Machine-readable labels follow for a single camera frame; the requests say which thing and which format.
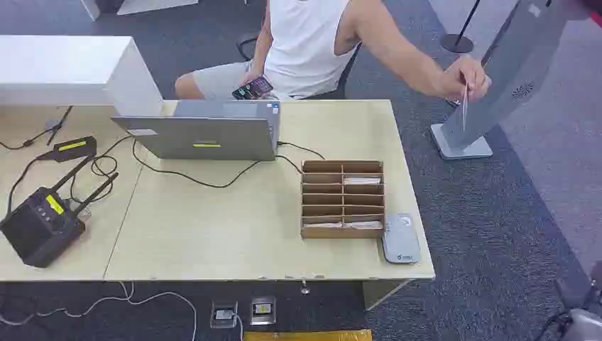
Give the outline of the person's right hand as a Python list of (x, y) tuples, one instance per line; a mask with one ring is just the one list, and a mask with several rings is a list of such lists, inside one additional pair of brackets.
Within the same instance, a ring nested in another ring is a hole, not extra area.
[(257, 78), (264, 78), (265, 76), (265, 61), (264, 60), (250, 60), (244, 63), (243, 75), (239, 81), (239, 86), (246, 85)]

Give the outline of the person's left hand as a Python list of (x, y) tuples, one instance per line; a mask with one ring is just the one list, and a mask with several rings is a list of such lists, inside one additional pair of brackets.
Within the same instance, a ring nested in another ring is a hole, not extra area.
[(467, 96), (470, 100), (482, 98), (492, 84), (481, 63), (469, 56), (461, 56), (443, 73), (442, 96), (445, 99), (462, 100)]

